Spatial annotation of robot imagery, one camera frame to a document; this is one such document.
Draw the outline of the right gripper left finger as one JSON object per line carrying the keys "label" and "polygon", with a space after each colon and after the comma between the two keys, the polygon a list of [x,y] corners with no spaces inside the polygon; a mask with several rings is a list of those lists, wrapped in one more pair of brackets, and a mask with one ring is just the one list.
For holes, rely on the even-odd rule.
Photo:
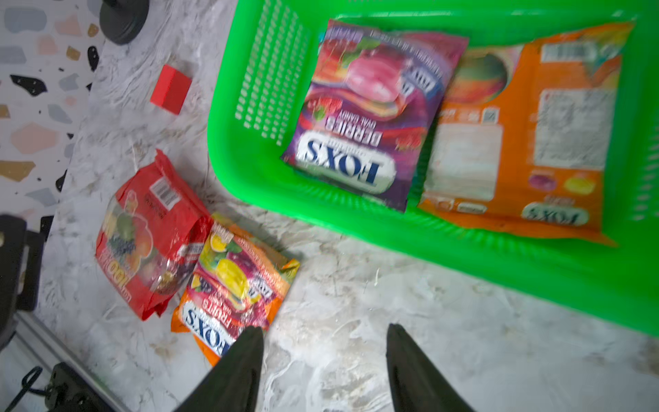
{"label": "right gripper left finger", "polygon": [[249,326],[177,412],[254,412],[264,360],[264,331]]}

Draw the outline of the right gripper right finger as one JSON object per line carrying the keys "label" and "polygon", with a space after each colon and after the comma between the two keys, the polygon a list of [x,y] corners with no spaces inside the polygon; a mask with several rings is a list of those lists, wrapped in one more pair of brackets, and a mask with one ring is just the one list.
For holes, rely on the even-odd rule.
{"label": "right gripper right finger", "polygon": [[394,410],[474,411],[399,324],[388,327],[386,360]]}

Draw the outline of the orange Fox's fruits candy bag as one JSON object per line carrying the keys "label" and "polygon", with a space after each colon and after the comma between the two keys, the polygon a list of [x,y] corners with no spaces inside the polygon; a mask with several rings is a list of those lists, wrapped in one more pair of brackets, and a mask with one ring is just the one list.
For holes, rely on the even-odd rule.
{"label": "orange Fox's fruits candy bag", "polygon": [[300,262],[218,213],[192,277],[173,313],[171,330],[194,336],[210,365],[250,326],[267,331]]}

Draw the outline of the red fruit candy bag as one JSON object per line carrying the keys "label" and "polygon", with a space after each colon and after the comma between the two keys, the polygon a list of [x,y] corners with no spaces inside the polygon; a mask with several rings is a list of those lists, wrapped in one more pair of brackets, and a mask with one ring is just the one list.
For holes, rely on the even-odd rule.
{"label": "red fruit candy bag", "polygon": [[192,274],[213,226],[194,190],[161,151],[111,197],[95,257],[142,321],[166,311]]}

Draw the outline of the orange candy bag back side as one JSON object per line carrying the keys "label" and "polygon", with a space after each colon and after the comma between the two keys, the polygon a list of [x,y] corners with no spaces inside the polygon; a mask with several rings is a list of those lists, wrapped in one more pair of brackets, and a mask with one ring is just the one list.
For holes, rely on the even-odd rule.
{"label": "orange candy bag back side", "polygon": [[419,208],[462,228],[609,243],[604,173],[631,22],[468,49]]}

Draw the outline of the purple Fox's berries candy bag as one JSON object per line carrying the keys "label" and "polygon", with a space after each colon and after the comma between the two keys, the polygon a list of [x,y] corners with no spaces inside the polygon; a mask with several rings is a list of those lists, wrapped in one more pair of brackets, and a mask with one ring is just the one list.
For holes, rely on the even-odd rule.
{"label": "purple Fox's berries candy bag", "polygon": [[329,21],[281,159],[404,212],[420,151],[469,42]]}

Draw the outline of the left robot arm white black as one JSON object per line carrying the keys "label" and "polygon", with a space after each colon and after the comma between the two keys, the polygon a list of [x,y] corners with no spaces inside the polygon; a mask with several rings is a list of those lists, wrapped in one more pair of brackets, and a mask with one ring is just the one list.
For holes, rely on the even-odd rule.
{"label": "left robot arm white black", "polygon": [[37,307],[45,242],[22,218],[1,215],[1,350],[15,335],[15,314]]}

